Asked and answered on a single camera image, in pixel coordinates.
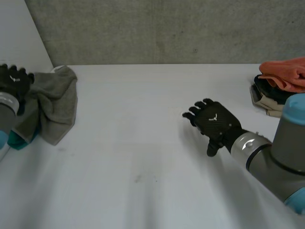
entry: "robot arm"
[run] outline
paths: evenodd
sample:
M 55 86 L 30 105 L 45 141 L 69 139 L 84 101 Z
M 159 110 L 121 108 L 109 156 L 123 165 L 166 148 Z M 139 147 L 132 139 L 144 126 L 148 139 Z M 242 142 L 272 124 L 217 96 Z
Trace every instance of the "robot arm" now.
M 24 97 L 34 83 L 34 75 L 24 68 L 0 66 L 0 149 L 8 141 L 17 115 L 24 112 Z
M 207 154 L 225 146 L 231 156 L 297 214 L 305 214 L 305 94 L 291 96 L 274 142 L 243 130 L 220 103 L 205 99 L 183 117 L 210 138 Z

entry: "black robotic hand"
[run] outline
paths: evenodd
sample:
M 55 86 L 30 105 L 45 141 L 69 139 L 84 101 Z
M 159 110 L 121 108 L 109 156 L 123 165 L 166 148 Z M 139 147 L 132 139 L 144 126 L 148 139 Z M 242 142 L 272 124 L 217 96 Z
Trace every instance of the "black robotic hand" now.
M 219 102 L 204 99 L 196 102 L 189 111 L 182 116 L 189 119 L 192 126 L 199 129 L 201 134 L 210 138 L 207 154 L 215 156 L 218 149 L 224 145 L 228 148 L 231 135 L 244 131 L 238 119 Z
M 34 83 L 34 74 L 26 74 L 24 68 L 19 71 L 15 65 L 8 68 L 6 64 L 0 66 L 0 92 L 9 93 L 19 102 L 18 115 L 24 113 L 24 96 Z

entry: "folded cloth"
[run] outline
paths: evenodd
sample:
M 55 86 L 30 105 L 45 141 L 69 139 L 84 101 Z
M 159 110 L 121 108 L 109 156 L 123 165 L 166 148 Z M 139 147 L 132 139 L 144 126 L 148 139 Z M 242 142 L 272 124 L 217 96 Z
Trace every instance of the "folded cloth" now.
M 275 118 L 281 118 L 281 116 L 282 116 L 281 111 L 267 110 L 266 114 L 268 116 L 275 117 Z
M 26 97 L 25 113 L 17 118 L 13 132 L 30 143 L 40 126 L 40 135 L 56 145 L 75 123 L 77 77 L 63 66 L 55 73 L 36 73 L 35 83 Z
M 305 57 L 264 62 L 259 70 L 263 73 L 259 78 L 267 79 L 272 87 L 278 86 L 287 92 L 305 92 Z
M 272 87 L 266 79 L 259 79 L 258 77 L 261 75 L 257 75 L 254 78 L 254 83 L 261 94 L 266 97 L 275 100 L 278 104 L 284 105 L 286 100 L 296 94 L 293 92 L 286 92 L 278 89 L 277 87 Z
M 273 99 L 261 95 L 255 84 L 250 87 L 250 94 L 253 105 L 265 108 L 268 116 L 281 117 L 284 105 L 277 104 Z

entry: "white tabletop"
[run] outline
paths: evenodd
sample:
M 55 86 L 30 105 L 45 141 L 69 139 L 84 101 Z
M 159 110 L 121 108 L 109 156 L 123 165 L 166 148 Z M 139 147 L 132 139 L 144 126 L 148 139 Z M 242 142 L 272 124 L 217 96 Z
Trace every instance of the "white tabletop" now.
M 0 163 L 2 229 L 305 228 L 182 112 L 206 97 L 273 139 L 279 119 L 253 107 L 256 64 L 71 66 L 74 128 Z

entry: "orange towel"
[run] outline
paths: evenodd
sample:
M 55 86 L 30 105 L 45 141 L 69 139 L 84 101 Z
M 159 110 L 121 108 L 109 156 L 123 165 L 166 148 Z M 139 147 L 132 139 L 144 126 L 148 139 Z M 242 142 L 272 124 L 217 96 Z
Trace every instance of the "orange towel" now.
M 305 57 L 288 61 L 268 61 L 259 66 L 263 75 L 272 87 L 278 86 L 283 91 L 305 92 Z

